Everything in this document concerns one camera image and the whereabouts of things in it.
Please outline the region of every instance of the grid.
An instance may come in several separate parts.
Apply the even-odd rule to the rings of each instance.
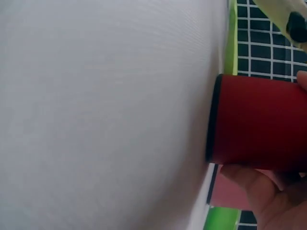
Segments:
[[[257,221],[251,211],[242,211],[236,230],[257,230]]]
[[[296,82],[307,54],[282,35],[252,0],[237,0],[238,75]]]

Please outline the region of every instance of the hand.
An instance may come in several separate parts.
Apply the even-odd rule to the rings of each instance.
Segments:
[[[307,91],[307,72],[297,73]],[[261,172],[239,165],[224,165],[221,173],[245,190],[258,230],[307,229],[307,177],[275,173],[278,186]]]

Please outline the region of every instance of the white surface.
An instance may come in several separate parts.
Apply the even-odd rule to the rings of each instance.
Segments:
[[[185,229],[224,0],[0,1],[0,229]]]

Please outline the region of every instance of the green strip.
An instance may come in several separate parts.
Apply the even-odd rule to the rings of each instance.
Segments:
[[[210,208],[203,230],[235,230],[240,213],[233,208]]]
[[[229,9],[228,38],[225,51],[224,73],[238,73],[238,23],[236,0],[231,0]]]

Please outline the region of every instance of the red cup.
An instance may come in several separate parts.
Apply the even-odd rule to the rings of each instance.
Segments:
[[[219,75],[206,161],[307,172],[307,92],[296,83]]]

